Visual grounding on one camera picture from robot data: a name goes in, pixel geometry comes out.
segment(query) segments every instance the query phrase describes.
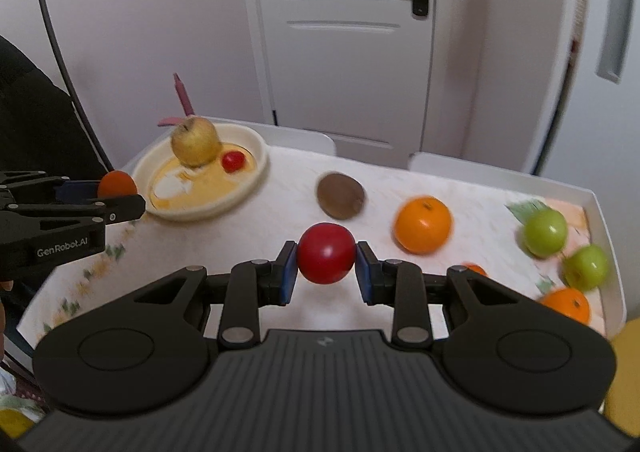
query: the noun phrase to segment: cherry tomato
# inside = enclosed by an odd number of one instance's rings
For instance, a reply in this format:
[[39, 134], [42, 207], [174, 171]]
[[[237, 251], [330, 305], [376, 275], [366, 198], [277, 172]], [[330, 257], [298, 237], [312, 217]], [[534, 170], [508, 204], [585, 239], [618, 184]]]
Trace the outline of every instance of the cherry tomato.
[[138, 188], [129, 174], [122, 170], [112, 170], [98, 184], [98, 199], [106, 197], [132, 196]]
[[244, 166], [246, 162], [246, 158], [244, 154], [239, 150], [232, 150], [230, 152], [226, 152], [222, 156], [222, 167], [225, 169], [227, 174], [232, 174], [233, 172], [237, 172], [240, 168]]
[[308, 281], [332, 284], [343, 279], [356, 259], [351, 232], [334, 223], [311, 226], [298, 243], [298, 268]]

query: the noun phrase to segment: metal rod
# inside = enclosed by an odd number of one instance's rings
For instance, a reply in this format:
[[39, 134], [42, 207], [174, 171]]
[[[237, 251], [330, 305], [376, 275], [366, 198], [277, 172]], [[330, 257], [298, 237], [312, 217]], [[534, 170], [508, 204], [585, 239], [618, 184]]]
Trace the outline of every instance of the metal rod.
[[96, 137], [94, 129], [91, 127], [91, 123], [89, 123], [89, 120], [84, 113], [84, 109], [82, 108], [82, 104], [80, 103], [80, 99], [78, 98], [78, 93], [76, 93], [76, 89], [71, 82], [71, 77], [69, 76], [68, 70], [66, 70], [65, 61], [62, 59], [62, 52], [60, 51], [60, 46], [58, 45], [56, 34], [53, 31], [53, 25], [51, 24], [51, 17], [49, 15], [49, 9], [47, 8], [47, 1], [38, 0], [38, 3], [40, 4], [40, 11], [42, 13], [42, 19], [44, 20], [44, 27], [47, 31], [47, 37], [49, 37], [49, 43], [51, 44], [53, 55], [58, 64], [58, 69], [62, 74], [62, 79], [65, 82], [66, 88], [69, 91], [71, 100], [75, 105], [76, 112], [78, 113], [78, 117], [80, 118], [80, 122], [82, 123], [87, 136], [89, 136], [89, 140], [94, 146], [95, 152], [102, 160], [102, 164], [108, 171], [111, 171], [113, 170], [113, 165], [109, 161], [109, 157], [107, 156], [107, 154], [104, 152], [102, 145], [100, 145], [100, 141]]

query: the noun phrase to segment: white tablecloth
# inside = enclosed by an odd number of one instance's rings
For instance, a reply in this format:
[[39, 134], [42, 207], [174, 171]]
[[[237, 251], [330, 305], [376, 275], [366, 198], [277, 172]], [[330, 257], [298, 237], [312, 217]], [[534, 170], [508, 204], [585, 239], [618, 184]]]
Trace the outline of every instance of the white tablecloth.
[[[532, 260], [516, 242], [520, 223], [506, 205], [532, 199], [526, 194], [390, 169], [297, 149], [270, 147], [270, 168], [260, 189], [237, 208], [215, 219], [173, 224], [145, 215], [134, 225], [108, 226], [108, 251], [63, 265], [51, 275], [25, 312], [18, 330], [32, 345], [50, 327], [190, 264], [226, 273], [254, 258], [273, 259], [287, 240], [297, 241], [311, 225], [331, 221], [319, 208], [318, 178], [339, 171], [366, 190], [364, 211], [341, 224], [357, 241], [367, 241], [378, 258], [403, 258], [426, 273], [443, 275], [463, 261], [481, 265], [489, 276], [532, 298], [541, 281], [561, 285], [557, 262]], [[434, 255], [407, 255], [391, 237], [399, 206], [408, 198], [432, 195], [454, 218], [453, 234]], [[599, 297], [590, 297], [592, 326], [601, 332]], [[206, 335], [217, 331], [220, 308], [212, 309]], [[440, 317], [434, 335], [446, 336]], [[298, 276], [290, 305], [260, 310], [264, 334], [270, 327], [294, 329], [381, 328], [388, 334], [392, 310], [362, 302], [354, 273], [333, 285]]]

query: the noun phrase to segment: orange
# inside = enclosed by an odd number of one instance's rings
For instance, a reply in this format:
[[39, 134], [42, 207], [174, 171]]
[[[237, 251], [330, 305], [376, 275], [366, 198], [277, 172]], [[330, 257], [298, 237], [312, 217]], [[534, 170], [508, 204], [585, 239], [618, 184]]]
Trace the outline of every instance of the orange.
[[488, 276], [486, 274], [486, 271], [481, 266], [478, 266], [477, 264], [474, 264], [473, 262], [463, 262], [462, 265], [464, 267], [468, 267], [471, 271], [479, 273], [480, 275]]
[[591, 319], [591, 308], [587, 297], [572, 287], [552, 291], [540, 300], [540, 304], [583, 324], [588, 324]]
[[105, 197], [132, 196], [138, 193], [131, 176], [122, 170], [112, 170], [98, 184], [98, 199]]
[[400, 208], [394, 236], [409, 253], [432, 253], [447, 242], [452, 222], [443, 202], [435, 197], [416, 197]]

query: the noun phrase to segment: yellow apple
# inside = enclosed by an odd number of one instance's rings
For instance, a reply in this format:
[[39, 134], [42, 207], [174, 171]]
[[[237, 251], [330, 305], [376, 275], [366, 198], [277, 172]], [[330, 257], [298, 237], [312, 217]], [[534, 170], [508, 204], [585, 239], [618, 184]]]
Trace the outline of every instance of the yellow apple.
[[186, 167], [200, 167], [212, 162], [222, 151], [222, 143], [212, 122], [190, 116], [171, 135], [171, 150]]

